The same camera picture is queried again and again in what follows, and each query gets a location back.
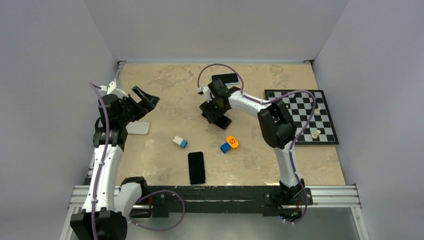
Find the black phone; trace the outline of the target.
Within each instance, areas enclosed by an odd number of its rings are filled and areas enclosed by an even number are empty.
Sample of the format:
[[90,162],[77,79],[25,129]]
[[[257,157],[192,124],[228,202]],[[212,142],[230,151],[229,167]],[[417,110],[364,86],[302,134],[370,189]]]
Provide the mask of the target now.
[[190,152],[188,157],[189,181],[191,185],[206,183],[204,154],[201,151]]

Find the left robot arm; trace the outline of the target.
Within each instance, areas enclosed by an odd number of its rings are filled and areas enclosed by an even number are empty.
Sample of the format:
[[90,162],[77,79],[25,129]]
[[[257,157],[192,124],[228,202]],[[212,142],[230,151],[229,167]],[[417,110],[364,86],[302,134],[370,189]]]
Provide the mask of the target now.
[[93,173],[81,211],[70,217],[70,227],[79,240],[124,240],[134,204],[142,205],[149,199],[142,176],[124,179],[115,194],[127,126],[153,111],[160,98],[138,86],[132,91],[140,101],[115,86],[90,86],[98,98],[100,114],[93,135]]

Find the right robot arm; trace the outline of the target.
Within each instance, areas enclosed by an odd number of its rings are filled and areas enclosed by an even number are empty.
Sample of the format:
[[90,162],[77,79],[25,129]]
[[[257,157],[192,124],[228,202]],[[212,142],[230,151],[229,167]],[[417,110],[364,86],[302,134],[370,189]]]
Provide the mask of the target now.
[[232,122],[225,115],[230,109],[242,111],[258,120],[262,138],[273,148],[279,167],[279,205],[308,200],[295,154],[298,128],[283,102],[266,103],[257,97],[244,95],[238,87],[228,88],[221,80],[199,87],[197,93],[205,97],[199,106],[202,116],[221,130],[226,130]]

